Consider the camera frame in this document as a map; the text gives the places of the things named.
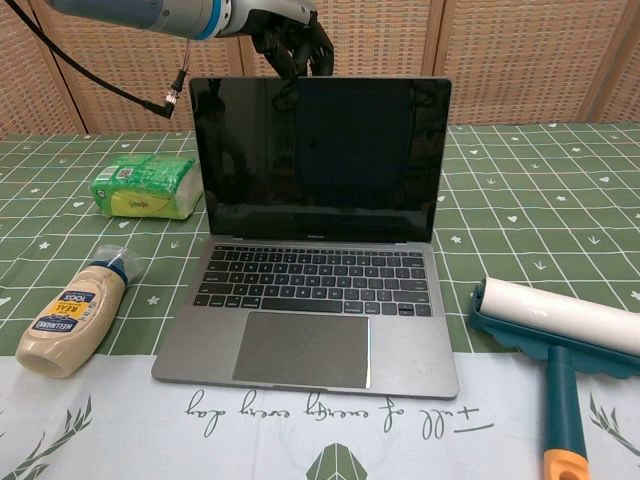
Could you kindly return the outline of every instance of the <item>bottle cap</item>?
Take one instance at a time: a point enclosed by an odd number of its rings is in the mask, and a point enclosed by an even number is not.
[[[118,274],[125,285],[129,285],[142,273],[139,256],[132,250],[118,245],[99,246],[93,255],[91,265],[108,268]]]

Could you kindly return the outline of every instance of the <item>mayonnaise bottle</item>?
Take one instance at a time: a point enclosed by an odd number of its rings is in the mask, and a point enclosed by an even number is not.
[[[66,378],[107,334],[124,291],[141,272],[137,256],[114,245],[96,250],[94,261],[67,285],[22,335],[16,359],[29,370]]]

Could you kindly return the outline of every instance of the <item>black screen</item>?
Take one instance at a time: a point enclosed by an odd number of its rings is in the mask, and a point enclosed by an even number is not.
[[[211,232],[430,241],[446,79],[193,79]]]

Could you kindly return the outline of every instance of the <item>woven wall panel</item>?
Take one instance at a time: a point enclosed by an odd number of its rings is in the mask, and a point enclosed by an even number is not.
[[[36,42],[7,4],[0,2],[0,138],[8,133],[74,131]]]
[[[186,40],[66,16],[51,9],[46,12],[60,46],[76,61],[136,96],[163,103],[169,85],[182,66]],[[242,75],[235,40],[192,43],[192,76],[232,73]],[[105,91],[75,72],[73,75],[99,132],[166,132],[193,128],[186,90],[169,121]]]
[[[640,41],[622,72],[602,121],[640,121]]]
[[[533,123],[575,119],[626,0],[452,4],[436,72],[454,81],[451,121]]]
[[[419,75],[431,0],[318,0],[336,50],[334,75]],[[275,76],[253,53],[255,75]]]

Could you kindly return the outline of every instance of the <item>checkered tablecloth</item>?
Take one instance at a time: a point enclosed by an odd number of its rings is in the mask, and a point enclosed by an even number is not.
[[[186,221],[107,218],[89,184],[111,157],[196,155],[192,133],[9,136],[0,142],[0,355],[96,246],[146,260],[99,348],[157,351],[208,235]],[[496,351],[466,323],[485,276],[640,312],[640,124],[454,126],[434,247],[454,349]]]

